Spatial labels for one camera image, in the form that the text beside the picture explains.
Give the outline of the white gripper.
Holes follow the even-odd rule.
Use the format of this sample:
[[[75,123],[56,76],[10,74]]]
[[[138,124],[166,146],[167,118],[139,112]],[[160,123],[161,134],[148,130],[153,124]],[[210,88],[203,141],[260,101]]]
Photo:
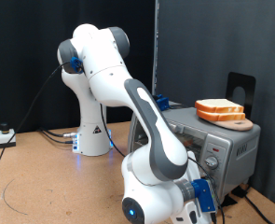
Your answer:
[[[175,181],[181,190],[183,205],[171,215],[173,224],[211,224],[213,194],[207,180],[200,177],[199,166],[192,151],[187,152],[185,174]]]

